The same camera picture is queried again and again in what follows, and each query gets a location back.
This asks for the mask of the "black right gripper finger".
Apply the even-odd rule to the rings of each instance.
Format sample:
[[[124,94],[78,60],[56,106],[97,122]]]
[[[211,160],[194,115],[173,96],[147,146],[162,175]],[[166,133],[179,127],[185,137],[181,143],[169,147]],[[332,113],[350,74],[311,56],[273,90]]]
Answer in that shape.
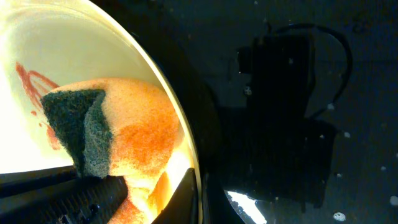
[[[187,169],[167,206],[152,224],[198,224],[198,190],[194,168]]]

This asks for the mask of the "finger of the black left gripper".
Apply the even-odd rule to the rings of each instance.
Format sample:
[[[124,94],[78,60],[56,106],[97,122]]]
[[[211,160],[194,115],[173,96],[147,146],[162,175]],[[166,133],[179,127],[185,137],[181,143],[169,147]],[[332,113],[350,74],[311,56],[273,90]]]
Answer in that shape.
[[[122,177],[79,177],[72,166],[1,174],[1,223],[107,223],[126,197]]]

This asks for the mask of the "orange green sponge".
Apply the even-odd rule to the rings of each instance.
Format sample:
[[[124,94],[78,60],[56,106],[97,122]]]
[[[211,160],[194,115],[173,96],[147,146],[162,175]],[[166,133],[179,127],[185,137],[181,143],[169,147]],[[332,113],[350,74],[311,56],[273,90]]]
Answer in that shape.
[[[180,143],[180,121],[165,91],[100,78],[53,89],[41,104],[79,176],[125,178],[128,195],[111,223],[152,222],[155,187]]]

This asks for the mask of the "yellow plate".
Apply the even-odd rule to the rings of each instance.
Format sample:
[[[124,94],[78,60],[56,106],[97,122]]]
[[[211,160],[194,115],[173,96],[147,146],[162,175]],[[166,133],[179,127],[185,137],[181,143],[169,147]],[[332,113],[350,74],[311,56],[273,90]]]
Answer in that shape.
[[[40,97],[59,85],[108,77],[149,82],[176,110],[179,139],[166,168],[169,205],[183,173],[199,168],[187,118],[168,71],[91,1],[1,1],[1,175],[69,166]]]

